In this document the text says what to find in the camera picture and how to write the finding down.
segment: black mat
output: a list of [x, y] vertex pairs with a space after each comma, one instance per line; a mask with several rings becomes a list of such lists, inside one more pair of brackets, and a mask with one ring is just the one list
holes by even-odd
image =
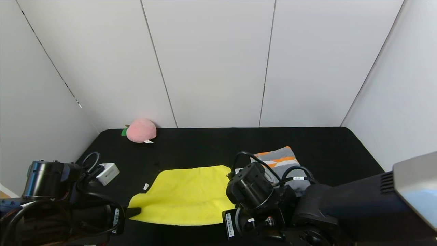
[[[344, 127], [158, 129], [154, 144], [135, 144], [121, 129], [102, 132], [90, 145], [101, 163], [114, 162], [121, 173], [102, 193], [123, 204], [143, 193], [159, 170], [231, 165], [239, 151], [266, 152], [290, 146], [301, 165], [331, 186], [382, 173], [355, 135]], [[241, 158], [237, 167], [249, 163]], [[169, 226], [128, 220], [125, 233], [110, 245], [284, 245], [242, 239], [229, 243], [224, 225]]]

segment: white label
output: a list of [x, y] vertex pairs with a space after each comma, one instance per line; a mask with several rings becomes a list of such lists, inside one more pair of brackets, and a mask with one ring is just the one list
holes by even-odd
[[114, 213], [114, 221], [112, 222], [112, 226], [115, 226], [116, 224], [118, 224], [118, 217], [120, 215], [120, 210], [118, 208], [115, 209], [115, 213]]
[[27, 205], [30, 205], [30, 204], [32, 204], [32, 203], [34, 203], [34, 202], [36, 202], [36, 201], [28, 202], [28, 203], [26, 203], [26, 204], [21, 205], [20, 207], [26, 207]]
[[234, 236], [234, 227], [232, 226], [232, 218], [231, 218], [231, 214], [230, 213], [226, 214], [226, 224], [228, 226], [228, 235], [229, 235], [229, 237], [233, 237]]

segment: cable connector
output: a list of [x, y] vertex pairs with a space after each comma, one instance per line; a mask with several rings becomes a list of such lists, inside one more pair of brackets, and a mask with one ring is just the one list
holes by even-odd
[[109, 184], [120, 173], [115, 163], [102, 163], [99, 167], [103, 167], [104, 170], [97, 175], [96, 179], [104, 186]]

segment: yellow cloth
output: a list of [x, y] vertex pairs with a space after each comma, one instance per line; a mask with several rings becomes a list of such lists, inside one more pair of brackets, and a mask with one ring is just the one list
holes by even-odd
[[141, 213], [131, 219], [164, 225], [222, 223], [222, 212], [235, 206], [226, 196], [230, 169], [225, 166], [161, 172], [145, 194], [132, 197], [129, 207]]

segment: green leaf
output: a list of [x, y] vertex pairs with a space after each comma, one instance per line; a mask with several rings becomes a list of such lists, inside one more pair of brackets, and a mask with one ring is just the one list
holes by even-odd
[[128, 128], [124, 128], [123, 131], [121, 131], [121, 135], [122, 136], [126, 136], [126, 131], [128, 130]]

